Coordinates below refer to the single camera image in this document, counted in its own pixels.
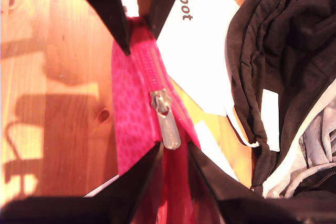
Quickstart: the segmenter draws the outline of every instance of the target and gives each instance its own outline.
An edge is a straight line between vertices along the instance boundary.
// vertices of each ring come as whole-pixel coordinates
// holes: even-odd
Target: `clothing label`
[[[269,149],[280,152],[279,94],[264,89],[261,101],[261,120],[267,135]]]

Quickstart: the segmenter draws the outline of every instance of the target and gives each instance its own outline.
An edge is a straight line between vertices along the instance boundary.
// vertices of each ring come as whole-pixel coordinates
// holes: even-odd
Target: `pink fabric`
[[[112,97],[119,175],[127,172],[161,138],[155,111],[134,55],[112,50]]]

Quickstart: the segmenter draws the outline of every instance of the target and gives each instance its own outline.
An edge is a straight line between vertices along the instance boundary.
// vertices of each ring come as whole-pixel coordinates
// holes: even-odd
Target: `black fabric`
[[[11,202],[2,207],[0,223],[126,224],[136,219],[137,223],[155,224],[162,157],[163,144],[156,144],[127,173],[92,198],[31,197]],[[143,214],[152,217],[152,212],[155,219],[144,220]]]
[[[304,118],[336,78],[336,0],[245,0],[227,34],[235,109],[261,151],[253,186],[281,163]],[[280,153],[261,121],[263,89],[279,94]]]
[[[202,174],[225,223],[336,223],[336,198],[331,193],[329,197],[327,192],[323,196],[308,192],[293,199],[263,199],[225,174],[194,144],[189,143],[188,149],[190,163]]]
[[[294,192],[294,197],[302,192],[323,190],[334,194],[336,198],[336,167],[319,171],[305,178]]]

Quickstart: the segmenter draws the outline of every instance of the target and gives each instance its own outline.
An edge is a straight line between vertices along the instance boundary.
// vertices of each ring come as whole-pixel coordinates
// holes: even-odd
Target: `gray fabric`
[[[285,195],[286,189],[289,184],[297,177],[298,174],[302,173],[304,170],[307,170],[307,163],[304,159],[303,153],[301,151],[301,146],[298,144],[296,157],[291,166],[289,172],[283,177],[277,186],[267,194],[267,198],[282,198]]]
[[[286,176],[267,198],[291,198],[301,181],[336,166],[336,97],[309,124],[301,136],[296,158]]]

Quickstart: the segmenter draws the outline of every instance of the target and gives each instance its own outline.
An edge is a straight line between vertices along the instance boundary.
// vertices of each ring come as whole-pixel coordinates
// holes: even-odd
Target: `wood knot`
[[[103,109],[98,115],[98,121],[102,123],[106,121],[107,118],[109,118],[109,116],[110,116],[110,112],[106,109]]]

